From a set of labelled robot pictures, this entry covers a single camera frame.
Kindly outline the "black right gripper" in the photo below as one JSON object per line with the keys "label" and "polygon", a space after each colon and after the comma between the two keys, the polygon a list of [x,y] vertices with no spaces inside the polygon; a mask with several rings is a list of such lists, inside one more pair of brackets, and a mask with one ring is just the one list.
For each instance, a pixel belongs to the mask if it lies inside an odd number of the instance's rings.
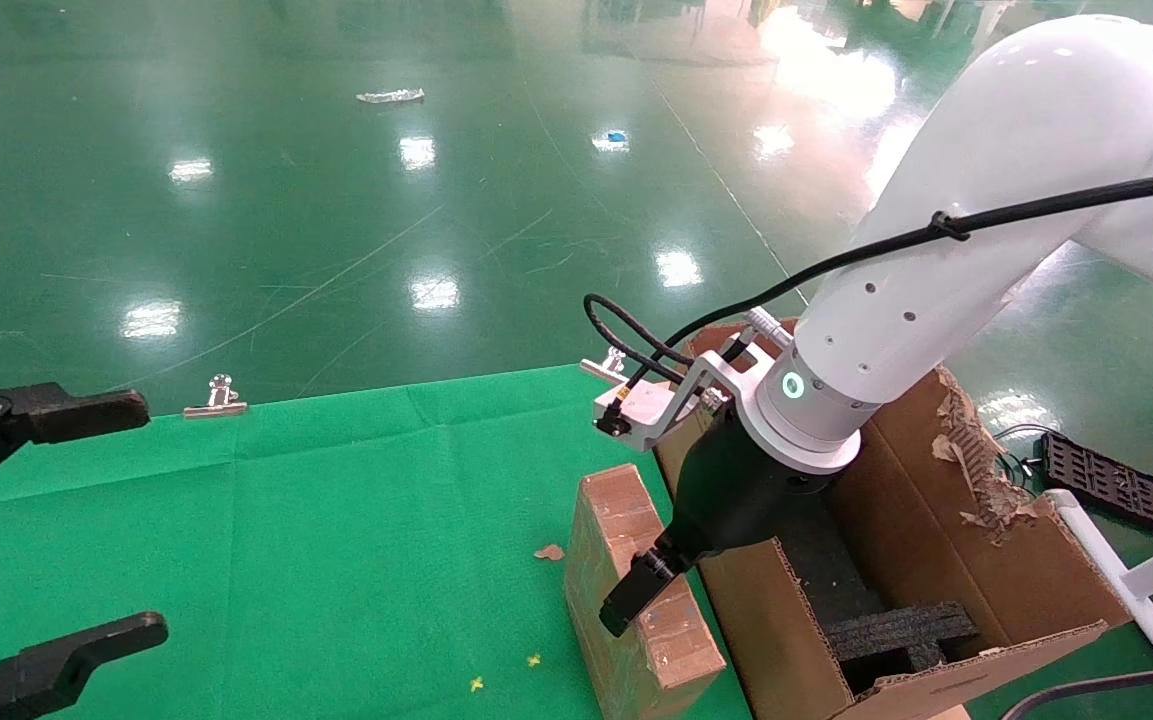
{"label": "black right gripper", "polygon": [[636,553],[604,598],[602,625],[620,638],[700,560],[776,537],[797,503],[823,492],[836,477],[782,464],[749,436],[733,405],[722,406],[687,448],[678,471],[669,547]]}

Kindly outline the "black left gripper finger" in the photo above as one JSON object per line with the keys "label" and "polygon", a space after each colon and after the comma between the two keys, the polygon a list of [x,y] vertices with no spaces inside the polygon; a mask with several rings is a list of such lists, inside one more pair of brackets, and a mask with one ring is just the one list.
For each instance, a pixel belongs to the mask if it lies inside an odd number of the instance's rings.
{"label": "black left gripper finger", "polygon": [[0,388],[0,465],[27,445],[59,445],[146,427],[145,397],[134,389],[74,396],[58,383]]}
{"label": "black left gripper finger", "polygon": [[76,705],[97,667],[160,646],[168,637],[159,612],[138,612],[5,657],[0,719],[38,719]]}

